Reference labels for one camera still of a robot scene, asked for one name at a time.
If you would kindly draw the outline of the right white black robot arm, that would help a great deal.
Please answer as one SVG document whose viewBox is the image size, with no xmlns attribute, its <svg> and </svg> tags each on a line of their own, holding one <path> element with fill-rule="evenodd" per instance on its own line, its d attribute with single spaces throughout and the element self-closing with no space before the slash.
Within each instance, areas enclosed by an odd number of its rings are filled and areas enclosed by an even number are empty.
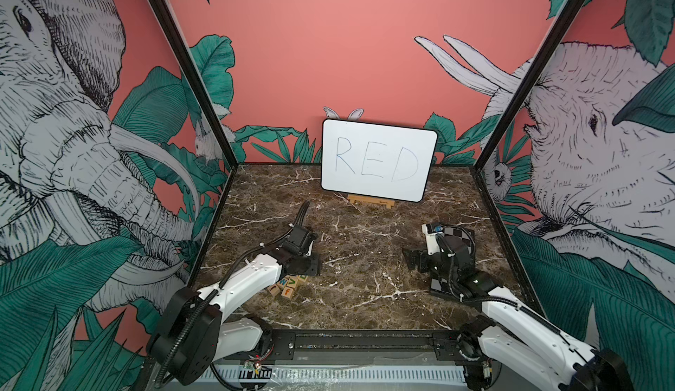
<svg viewBox="0 0 675 391">
<path fill-rule="evenodd" d="M 623 359 L 573 338 L 523 303 L 509 288 L 476 267 L 476 242 L 470 229 L 425 224 L 425 250 L 407 250 L 409 269 L 430 276 L 430 293 L 471 306 L 475 320 L 455 340 L 468 363 L 464 376 L 472 390 L 491 387 L 498 362 L 539 390 L 631 390 Z"/>
</svg>

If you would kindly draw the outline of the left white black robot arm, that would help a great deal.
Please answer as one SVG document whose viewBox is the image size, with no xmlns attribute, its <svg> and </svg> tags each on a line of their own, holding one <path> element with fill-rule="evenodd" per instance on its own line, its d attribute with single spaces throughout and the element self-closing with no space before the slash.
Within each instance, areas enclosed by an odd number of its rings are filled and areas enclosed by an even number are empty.
<svg viewBox="0 0 675 391">
<path fill-rule="evenodd" d="M 159 365 L 154 389 L 172 380 L 195 382 L 215 361 L 252 352 L 263 341 L 261 322 L 227 319 L 258 292 L 287 275 L 317 276 L 320 256 L 312 251 L 317 234 L 299 222 L 284 235 L 241 254 L 218 282 L 195 291 L 183 287 L 170 298 L 147 350 Z"/>
</svg>

